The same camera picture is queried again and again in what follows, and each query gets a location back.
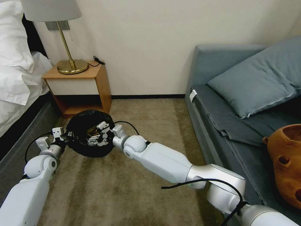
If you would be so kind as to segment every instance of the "blue pillow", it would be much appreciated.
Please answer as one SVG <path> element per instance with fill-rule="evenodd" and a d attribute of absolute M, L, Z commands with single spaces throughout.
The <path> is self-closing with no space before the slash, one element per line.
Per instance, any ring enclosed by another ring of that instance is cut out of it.
<path fill-rule="evenodd" d="M 251 56 L 208 85 L 244 119 L 301 94 L 301 37 Z"/>

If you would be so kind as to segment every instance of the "white bed sheet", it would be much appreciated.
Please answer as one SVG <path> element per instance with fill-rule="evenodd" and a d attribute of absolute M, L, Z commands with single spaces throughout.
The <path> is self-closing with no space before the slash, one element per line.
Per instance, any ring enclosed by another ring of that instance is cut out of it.
<path fill-rule="evenodd" d="M 24 82 L 30 90 L 26 105 L 0 100 L 0 137 L 24 114 L 40 95 L 44 95 L 49 91 L 42 76 L 52 67 L 50 60 L 39 52 L 32 52 L 32 57 L 34 59 L 33 72 L 23 76 Z"/>

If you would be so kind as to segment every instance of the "white pillow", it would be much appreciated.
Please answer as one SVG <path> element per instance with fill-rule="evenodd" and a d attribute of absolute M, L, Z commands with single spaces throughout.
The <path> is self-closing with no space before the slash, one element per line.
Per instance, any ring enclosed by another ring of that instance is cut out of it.
<path fill-rule="evenodd" d="M 20 66 L 32 72 L 34 60 L 28 47 L 22 17 L 20 2 L 0 3 L 0 65 Z"/>
<path fill-rule="evenodd" d="M 26 73 L 20 69 L 0 65 L 0 100 L 26 105 L 30 90 L 23 79 Z"/>

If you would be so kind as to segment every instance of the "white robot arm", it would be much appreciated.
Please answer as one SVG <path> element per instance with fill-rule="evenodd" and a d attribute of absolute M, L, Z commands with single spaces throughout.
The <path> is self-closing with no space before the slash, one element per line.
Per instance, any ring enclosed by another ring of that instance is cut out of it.
<path fill-rule="evenodd" d="M 159 143 L 150 143 L 141 136 L 126 135 L 121 125 L 116 125 L 113 133 L 114 146 L 171 183 L 189 183 L 210 178 L 207 199 L 221 212 L 231 214 L 241 203 L 246 181 L 240 175 L 214 164 L 192 165 L 180 152 Z M 36 141 L 41 153 L 27 163 L 24 178 L 11 189 L 1 206 L 0 225 L 37 225 L 49 192 L 49 180 L 66 145 L 61 138 L 61 128 L 54 128 L 53 134 L 55 142 L 50 146 L 45 137 Z M 206 181 L 198 181 L 190 185 L 192 188 L 202 189 L 205 183 Z M 246 204 L 236 217 L 243 226 L 297 225 L 276 210 L 261 205 Z"/>

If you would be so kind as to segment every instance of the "bedside table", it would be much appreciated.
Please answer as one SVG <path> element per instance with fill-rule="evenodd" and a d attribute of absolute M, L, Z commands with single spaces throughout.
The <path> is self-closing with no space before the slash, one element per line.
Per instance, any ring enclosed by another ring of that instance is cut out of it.
<path fill-rule="evenodd" d="M 59 73 L 55 65 L 43 78 L 64 118 L 88 109 L 109 113 L 112 99 L 105 65 L 89 65 L 86 71 L 73 75 Z"/>

